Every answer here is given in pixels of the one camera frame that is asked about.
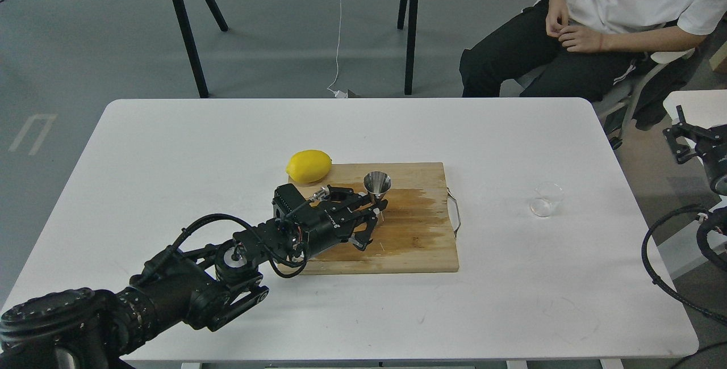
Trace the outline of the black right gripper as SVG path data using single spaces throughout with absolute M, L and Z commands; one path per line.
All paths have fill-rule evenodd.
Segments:
M 699 157 L 704 165 L 709 188 L 717 195 L 726 195 L 727 125 L 716 125 L 709 129 L 691 125 L 687 123 L 681 105 L 676 106 L 676 113 L 677 123 L 663 131 L 675 162 L 682 165 L 691 158 Z M 694 147 L 680 143 L 679 138 L 692 141 Z

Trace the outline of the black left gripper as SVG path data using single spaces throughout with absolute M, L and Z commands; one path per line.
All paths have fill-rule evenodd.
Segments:
M 371 237 L 379 216 L 387 208 L 387 199 L 372 203 L 366 193 L 352 188 L 327 188 L 328 195 L 312 206 L 293 184 L 278 186 L 273 197 L 275 215 L 299 225 L 301 241 L 307 245 L 307 258 L 348 241 L 358 250 L 366 250 L 373 241 Z

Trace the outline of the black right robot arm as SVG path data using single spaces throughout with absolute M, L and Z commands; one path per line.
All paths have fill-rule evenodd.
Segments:
M 672 156 L 678 164 L 686 163 L 694 157 L 698 158 L 703 165 L 709 188 L 717 195 L 725 196 L 725 125 L 716 125 L 710 128 L 691 125 L 686 121 L 681 105 L 677 105 L 675 110 L 677 118 L 675 123 L 663 131 Z M 641 261 L 649 278 L 651 278 L 651 282 L 664 291 L 665 294 L 679 301 L 683 306 L 724 326 L 724 315 L 717 314 L 710 309 L 699 306 L 687 299 L 687 297 L 682 296 L 662 279 L 651 264 L 649 243 L 654 232 L 665 224 L 665 222 L 670 221 L 670 219 L 685 214 L 691 215 L 693 218 L 693 223 L 690 227 L 693 232 L 695 245 L 692 247 L 691 252 L 694 254 L 698 251 L 704 260 L 709 261 L 712 266 L 725 272 L 725 255 L 719 254 L 716 250 L 716 244 L 711 243 L 711 236 L 719 235 L 725 238 L 725 206 L 709 209 L 702 204 L 688 204 L 687 206 L 674 209 L 670 213 L 665 214 L 665 216 L 658 219 L 647 230 L 641 245 Z

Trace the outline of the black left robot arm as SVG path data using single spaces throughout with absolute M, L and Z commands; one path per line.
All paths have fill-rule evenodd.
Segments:
M 304 198 L 288 183 L 272 204 L 257 226 L 225 213 L 193 221 L 120 292 L 50 292 L 3 312 L 2 367 L 127 368 L 122 356 L 180 322 L 219 330 L 269 294 L 263 263 L 289 279 L 340 243 L 364 251 L 388 202 L 330 185 Z

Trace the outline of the person's left hand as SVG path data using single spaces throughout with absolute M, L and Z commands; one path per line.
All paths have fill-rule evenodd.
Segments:
M 567 26 L 557 35 L 561 46 L 568 52 L 599 53 L 603 51 L 604 35 L 588 27 Z

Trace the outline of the person's right hand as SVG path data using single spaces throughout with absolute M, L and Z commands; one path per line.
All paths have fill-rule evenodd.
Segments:
M 565 33 L 569 25 L 569 8 L 566 0 L 549 0 L 545 18 L 545 30 L 548 37 L 557 38 Z

